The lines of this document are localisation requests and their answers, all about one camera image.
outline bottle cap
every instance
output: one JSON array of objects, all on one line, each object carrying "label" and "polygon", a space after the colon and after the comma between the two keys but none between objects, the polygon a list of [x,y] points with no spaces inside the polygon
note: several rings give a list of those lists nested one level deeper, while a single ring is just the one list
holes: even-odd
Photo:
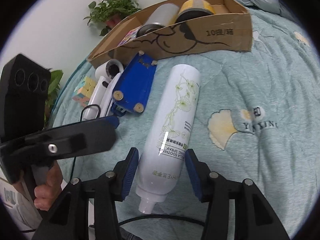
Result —
[{"label": "bottle cap", "polygon": [[151,214],[156,202],[146,198],[141,198],[139,211],[144,214]]}]

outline green floral design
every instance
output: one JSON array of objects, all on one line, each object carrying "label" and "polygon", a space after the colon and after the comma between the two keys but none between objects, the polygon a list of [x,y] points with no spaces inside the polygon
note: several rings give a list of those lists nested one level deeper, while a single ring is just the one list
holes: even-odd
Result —
[{"label": "green floral design", "polygon": [[185,69],[180,74],[179,83],[176,85],[176,99],[173,109],[167,114],[162,126],[161,134],[169,132],[168,138],[175,138],[181,134],[174,129],[174,116],[178,111],[189,112],[192,106],[195,106],[198,100],[199,85],[193,80],[184,77]]}]

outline flower pot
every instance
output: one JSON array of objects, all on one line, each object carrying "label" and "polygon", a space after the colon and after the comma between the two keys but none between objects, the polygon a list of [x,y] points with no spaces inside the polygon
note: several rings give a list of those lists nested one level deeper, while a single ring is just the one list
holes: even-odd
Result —
[{"label": "flower pot", "polygon": [[121,18],[119,14],[113,15],[108,20],[105,21],[106,25],[110,29],[114,28],[119,22],[121,22]]}]

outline black cable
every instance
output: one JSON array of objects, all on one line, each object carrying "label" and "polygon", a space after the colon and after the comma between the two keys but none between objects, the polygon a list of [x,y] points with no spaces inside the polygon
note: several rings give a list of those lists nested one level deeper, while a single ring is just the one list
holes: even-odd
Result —
[{"label": "black cable", "polygon": [[175,215],[163,215],[163,214],[142,215],[142,216],[139,216],[139,217],[130,218],[130,219],[121,221],[119,223],[119,226],[122,226],[122,225],[124,225],[126,223],[130,223],[130,222],[133,222],[133,221],[137,221],[137,220],[141,220],[141,219],[149,219],[149,218],[166,218],[166,219],[182,220],[182,221],[190,222],[190,223],[193,223],[193,224],[198,224],[198,225],[204,227],[204,222],[199,221],[197,219],[188,218],[188,217],[180,217],[180,216],[175,216]]},{"label": "black cable", "polygon": [[31,233],[31,232],[35,232],[37,229],[29,229],[29,230],[20,230],[20,232],[22,233]]},{"label": "black cable", "polygon": [[[99,117],[100,117],[100,114],[101,114],[101,108],[100,108],[100,106],[99,106],[99,105],[95,105],[95,104],[93,104],[93,105],[88,105],[88,106],[86,106],[84,109],[82,109],[82,111],[81,111],[80,122],[82,122],[82,116],[83,116],[84,111],[85,111],[86,109],[90,108],[90,107],[93,107],[93,106],[95,106],[95,107],[98,108],[98,114],[97,114],[96,118],[99,118]],[[75,170],[75,165],[76,165],[76,157],[73,158],[73,164],[72,164],[72,168],[71,168],[71,173],[70,173],[69,182],[72,180],[73,171]]]}]

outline green potted plant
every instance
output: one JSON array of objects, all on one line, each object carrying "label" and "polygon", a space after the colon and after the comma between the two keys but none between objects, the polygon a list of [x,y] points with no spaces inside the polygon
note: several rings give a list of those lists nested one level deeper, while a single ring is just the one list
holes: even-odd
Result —
[{"label": "green potted plant", "polygon": [[109,30],[115,27],[122,19],[140,10],[135,0],[103,0],[98,5],[95,1],[90,3],[90,16],[87,25],[92,21],[94,23],[103,22],[107,26],[101,31],[100,36],[106,35]]},{"label": "green potted plant", "polygon": [[62,70],[51,71],[51,79],[50,79],[49,88],[48,88],[48,98],[45,101],[45,106],[44,106],[44,127],[45,128],[48,126],[48,120],[49,120],[52,108],[59,95],[58,94],[60,90],[59,84],[62,76],[63,76]]}]

